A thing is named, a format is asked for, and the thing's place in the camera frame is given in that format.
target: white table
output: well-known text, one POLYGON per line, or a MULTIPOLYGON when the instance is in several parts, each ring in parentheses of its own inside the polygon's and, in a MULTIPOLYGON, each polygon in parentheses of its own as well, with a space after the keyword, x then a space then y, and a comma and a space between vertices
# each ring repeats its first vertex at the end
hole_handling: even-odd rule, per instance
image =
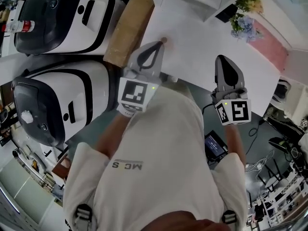
POLYGON ((155 7, 141 45, 166 37, 162 72, 206 90, 216 87, 215 59, 232 59, 242 70, 252 111, 263 116, 276 89, 280 72, 257 50, 230 35, 231 25, 217 18, 203 23, 155 7))

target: box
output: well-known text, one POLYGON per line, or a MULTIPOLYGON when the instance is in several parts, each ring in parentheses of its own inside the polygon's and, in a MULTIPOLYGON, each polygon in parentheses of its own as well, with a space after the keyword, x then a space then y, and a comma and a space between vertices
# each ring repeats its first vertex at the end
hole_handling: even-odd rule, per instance
POLYGON ((125 67, 137 49, 154 9, 153 0, 129 0, 110 39, 104 61, 125 67))

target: monitor screen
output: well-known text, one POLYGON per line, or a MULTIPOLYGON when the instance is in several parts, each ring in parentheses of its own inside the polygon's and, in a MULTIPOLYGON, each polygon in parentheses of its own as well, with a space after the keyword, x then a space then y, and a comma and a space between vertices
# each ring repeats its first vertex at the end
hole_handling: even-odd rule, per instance
POLYGON ((209 135, 205 138, 205 145, 218 157, 225 153, 225 150, 217 143, 217 141, 209 135))

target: floor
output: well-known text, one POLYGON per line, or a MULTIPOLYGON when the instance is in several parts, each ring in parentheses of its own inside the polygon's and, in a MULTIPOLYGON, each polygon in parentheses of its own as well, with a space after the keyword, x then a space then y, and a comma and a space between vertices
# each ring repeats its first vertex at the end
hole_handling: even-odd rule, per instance
MULTIPOLYGON (((212 102, 209 91, 206 91, 190 83, 186 84, 191 90, 191 93, 197 105, 201 109, 212 102)), ((104 113, 97 119, 95 119, 93 122, 91 122, 87 127, 83 128, 75 136, 73 136, 67 142, 70 147, 69 157, 74 157, 76 146, 79 142, 84 141, 94 148, 99 135, 103 133, 104 129, 112 121, 115 115, 115 110, 104 113)), ((250 137, 248 135, 248 132, 251 128, 257 127, 260 119, 261 117, 256 114, 253 114, 252 121, 250 123, 239 125, 240 134, 246 151, 248 150, 252 140, 254 139, 254 137, 250 137)), ((211 130, 214 130, 226 142, 224 127, 221 125, 218 115, 213 106, 210 106, 205 110, 204 124, 205 134, 208 134, 211 130)), ((266 157, 269 153, 272 153, 271 151, 274 150, 274 148, 268 143, 268 140, 273 137, 281 137, 281 135, 267 123, 262 124, 259 128, 258 137, 247 155, 247 163, 254 164, 259 159, 266 157)), ((18 142, 19 146, 23 147, 27 144, 37 153, 39 153, 40 151, 38 147, 39 144, 29 138, 24 132, 20 131, 20 129, 18 129, 18 131, 15 133, 15 140, 18 142)), ((276 149, 274 151, 273 158, 276 159, 281 173, 283 173, 289 167, 289 163, 285 160, 284 154, 281 151, 276 149)), ((267 162, 267 166, 269 166, 273 170, 273 172, 277 172, 272 159, 267 162)), ((252 200, 255 200, 258 196, 259 191, 264 188, 261 181, 256 179, 257 173, 258 172, 246 173, 246 188, 250 192, 252 200)), ((269 178, 268 172, 265 168, 260 172, 260 176, 264 177, 265 180, 269 178)))

